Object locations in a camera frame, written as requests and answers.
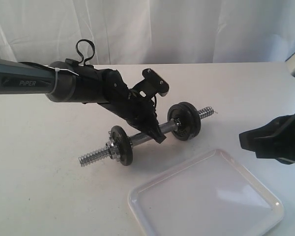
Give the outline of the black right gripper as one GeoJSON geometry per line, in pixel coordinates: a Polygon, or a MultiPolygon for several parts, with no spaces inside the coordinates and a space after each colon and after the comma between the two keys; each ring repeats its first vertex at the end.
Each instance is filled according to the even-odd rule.
{"type": "Polygon", "coordinates": [[[276,117],[266,125],[239,134],[240,147],[259,159],[295,164],[295,113],[276,117]]]}

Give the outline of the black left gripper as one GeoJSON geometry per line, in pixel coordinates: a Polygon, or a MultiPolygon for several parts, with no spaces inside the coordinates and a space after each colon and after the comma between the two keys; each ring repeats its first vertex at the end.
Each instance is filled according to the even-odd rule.
{"type": "Polygon", "coordinates": [[[97,97],[97,103],[157,143],[162,143],[166,136],[157,120],[156,94],[154,90],[146,91],[145,96],[142,96],[140,91],[135,89],[104,88],[97,97]]]}

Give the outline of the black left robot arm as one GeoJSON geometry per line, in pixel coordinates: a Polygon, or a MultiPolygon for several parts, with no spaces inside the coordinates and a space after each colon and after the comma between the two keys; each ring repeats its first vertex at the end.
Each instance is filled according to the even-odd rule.
{"type": "Polygon", "coordinates": [[[72,59],[48,66],[0,59],[0,94],[44,94],[55,103],[97,103],[156,142],[165,140],[153,98],[165,96],[169,85],[154,70],[129,88],[117,70],[95,69],[72,59]]]}

